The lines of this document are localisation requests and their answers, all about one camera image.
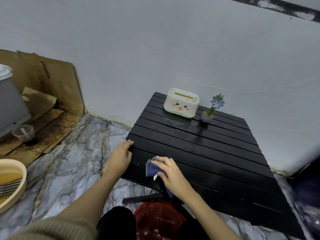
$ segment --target black slatted table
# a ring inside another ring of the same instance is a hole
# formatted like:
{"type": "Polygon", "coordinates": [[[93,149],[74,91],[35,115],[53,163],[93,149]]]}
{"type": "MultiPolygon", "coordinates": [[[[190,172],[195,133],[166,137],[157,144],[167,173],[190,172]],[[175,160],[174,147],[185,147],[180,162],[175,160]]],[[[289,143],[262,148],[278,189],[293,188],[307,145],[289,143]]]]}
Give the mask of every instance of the black slatted table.
{"type": "Polygon", "coordinates": [[[214,210],[305,239],[285,196],[246,121],[214,111],[210,124],[168,113],[166,95],[154,93],[127,136],[132,160],[122,178],[164,190],[160,178],[145,177],[148,159],[173,158],[192,187],[214,210]]]}

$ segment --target beige sweater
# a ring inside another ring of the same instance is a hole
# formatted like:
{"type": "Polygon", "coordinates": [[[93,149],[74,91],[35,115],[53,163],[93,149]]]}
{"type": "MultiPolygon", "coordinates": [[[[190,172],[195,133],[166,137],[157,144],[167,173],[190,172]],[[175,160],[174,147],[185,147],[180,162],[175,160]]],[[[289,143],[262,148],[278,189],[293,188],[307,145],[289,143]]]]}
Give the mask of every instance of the beige sweater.
{"type": "Polygon", "coordinates": [[[94,240],[96,229],[85,219],[47,218],[22,228],[8,240],[94,240]]]}

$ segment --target person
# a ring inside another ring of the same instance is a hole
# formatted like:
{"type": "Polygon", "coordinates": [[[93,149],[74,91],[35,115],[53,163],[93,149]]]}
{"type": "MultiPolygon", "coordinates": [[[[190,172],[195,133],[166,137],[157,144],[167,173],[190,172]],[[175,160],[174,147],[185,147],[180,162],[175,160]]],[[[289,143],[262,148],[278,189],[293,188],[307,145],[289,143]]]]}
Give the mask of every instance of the person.
{"type": "MultiPolygon", "coordinates": [[[[128,168],[132,153],[128,151],[133,141],[124,140],[111,153],[102,177],[78,199],[55,217],[27,225],[10,240],[73,240],[73,239],[136,239],[136,221],[132,212],[117,206],[102,218],[107,198],[128,168]]],[[[194,221],[186,220],[179,229],[177,239],[239,240],[239,236],[204,202],[191,187],[172,158],[157,157],[153,161],[164,170],[159,172],[166,187],[195,215],[194,221]]]]}

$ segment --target marble floor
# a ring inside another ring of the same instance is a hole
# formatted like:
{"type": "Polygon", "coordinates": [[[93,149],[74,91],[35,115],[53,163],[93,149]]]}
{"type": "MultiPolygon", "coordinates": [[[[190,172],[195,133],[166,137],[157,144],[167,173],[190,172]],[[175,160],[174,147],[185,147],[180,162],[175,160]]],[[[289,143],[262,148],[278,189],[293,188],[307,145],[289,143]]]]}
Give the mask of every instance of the marble floor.
{"type": "MultiPolygon", "coordinates": [[[[108,130],[107,121],[85,114],[60,145],[28,166],[25,193],[14,206],[0,214],[0,240],[6,239],[30,222],[58,214],[99,179],[110,153],[130,131],[129,128],[113,122],[111,125],[113,129],[108,130]]],[[[276,175],[276,179],[297,214],[290,187],[281,176],[276,175]]],[[[156,192],[120,179],[114,186],[103,212],[114,206],[122,206],[123,198],[156,192]]],[[[139,203],[125,206],[135,211],[139,203]]],[[[217,214],[243,240],[289,239],[282,233],[252,226],[249,222],[220,212],[217,214]]],[[[308,232],[305,233],[307,240],[312,240],[308,232]]]]}

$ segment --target potted plant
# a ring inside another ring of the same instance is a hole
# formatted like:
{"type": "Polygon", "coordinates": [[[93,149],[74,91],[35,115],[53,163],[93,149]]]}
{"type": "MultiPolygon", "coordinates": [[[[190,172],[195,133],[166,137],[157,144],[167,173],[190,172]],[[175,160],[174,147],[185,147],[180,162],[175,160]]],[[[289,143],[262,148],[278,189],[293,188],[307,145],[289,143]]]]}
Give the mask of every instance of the potted plant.
{"type": "Polygon", "coordinates": [[[223,101],[223,97],[224,95],[221,95],[220,93],[212,98],[212,100],[210,101],[210,103],[212,103],[211,109],[209,111],[203,111],[201,114],[201,120],[203,122],[209,123],[214,118],[213,111],[215,109],[219,109],[225,103],[223,101]]]}

